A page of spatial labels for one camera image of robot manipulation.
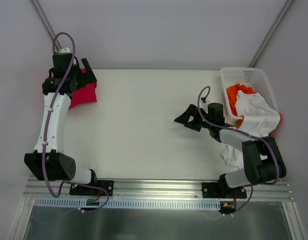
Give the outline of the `magenta t shirt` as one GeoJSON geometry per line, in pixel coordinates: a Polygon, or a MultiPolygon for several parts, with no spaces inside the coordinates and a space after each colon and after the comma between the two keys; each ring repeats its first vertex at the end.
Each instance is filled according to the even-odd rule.
{"type": "Polygon", "coordinates": [[[78,79],[76,90],[71,98],[70,109],[79,105],[97,102],[97,81],[92,83],[88,82],[88,79],[86,78],[87,70],[85,68],[81,69],[81,72],[82,76],[78,79]]]}

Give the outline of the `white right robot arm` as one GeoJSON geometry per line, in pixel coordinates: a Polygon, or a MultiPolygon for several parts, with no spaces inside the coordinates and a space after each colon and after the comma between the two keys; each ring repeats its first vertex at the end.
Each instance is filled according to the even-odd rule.
{"type": "Polygon", "coordinates": [[[224,198],[234,194],[238,187],[275,184],[286,177],[286,166],[275,139],[255,137],[227,124],[220,103],[210,103],[207,111],[190,104],[174,122],[197,132],[207,129],[217,142],[241,151],[243,168],[219,177],[217,190],[224,198]]]}

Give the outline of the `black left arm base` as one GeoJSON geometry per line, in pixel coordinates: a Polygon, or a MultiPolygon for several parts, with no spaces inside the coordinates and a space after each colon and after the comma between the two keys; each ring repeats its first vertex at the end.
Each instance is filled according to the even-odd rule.
{"type": "Polygon", "coordinates": [[[69,195],[71,196],[89,196],[96,197],[98,193],[100,196],[112,196],[114,190],[113,180],[98,179],[97,182],[92,184],[76,183],[70,187],[69,195]]]}

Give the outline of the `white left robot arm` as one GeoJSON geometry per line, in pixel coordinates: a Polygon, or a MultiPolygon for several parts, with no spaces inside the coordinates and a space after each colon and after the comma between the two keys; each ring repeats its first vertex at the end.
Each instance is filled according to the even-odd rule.
{"type": "Polygon", "coordinates": [[[70,181],[81,184],[87,195],[97,192],[98,183],[93,170],[77,165],[76,161],[64,153],[64,130],[69,109],[97,101],[96,77],[86,58],[81,59],[80,68],[76,59],[65,80],[72,53],[65,47],[53,55],[53,67],[42,84],[44,114],[38,141],[32,153],[25,154],[24,162],[33,175],[44,180],[46,170],[49,181],[70,181]]]}

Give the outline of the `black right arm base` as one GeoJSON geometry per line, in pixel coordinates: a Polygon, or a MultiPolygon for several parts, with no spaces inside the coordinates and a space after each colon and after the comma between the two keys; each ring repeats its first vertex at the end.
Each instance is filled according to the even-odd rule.
{"type": "Polygon", "coordinates": [[[243,186],[230,188],[222,174],[218,181],[202,182],[201,191],[204,199],[246,199],[247,194],[243,186]]]}

